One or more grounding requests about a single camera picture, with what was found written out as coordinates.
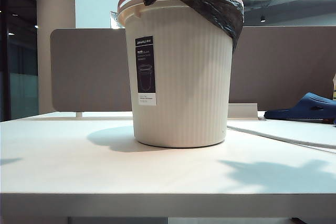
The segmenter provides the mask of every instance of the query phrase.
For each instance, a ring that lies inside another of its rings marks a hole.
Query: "glass wall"
[[[36,1],[4,2],[2,66],[7,80],[2,80],[2,121],[38,114]]]

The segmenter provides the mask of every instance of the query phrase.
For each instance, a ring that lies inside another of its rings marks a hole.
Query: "trash can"
[[[232,37],[181,0],[120,6],[125,1],[118,20],[126,31],[136,140],[162,147],[222,142]]]

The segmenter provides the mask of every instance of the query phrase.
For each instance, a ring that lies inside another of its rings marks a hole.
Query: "trash can image on label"
[[[141,89],[144,91],[148,91],[151,88],[152,66],[146,64],[140,65],[138,67],[138,72]]]
[[[136,140],[162,147],[222,142],[240,31],[233,38],[181,0],[120,0],[118,21],[126,31]]]

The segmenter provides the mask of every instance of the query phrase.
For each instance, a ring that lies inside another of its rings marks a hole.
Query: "garbage bag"
[[[146,6],[157,0],[144,0]],[[244,7],[236,0],[180,0],[215,26],[222,29],[233,40],[233,51],[244,23]]]

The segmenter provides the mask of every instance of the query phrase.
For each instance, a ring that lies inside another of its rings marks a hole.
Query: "blue slipper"
[[[293,108],[266,111],[264,117],[267,119],[336,119],[336,101],[307,93]]]

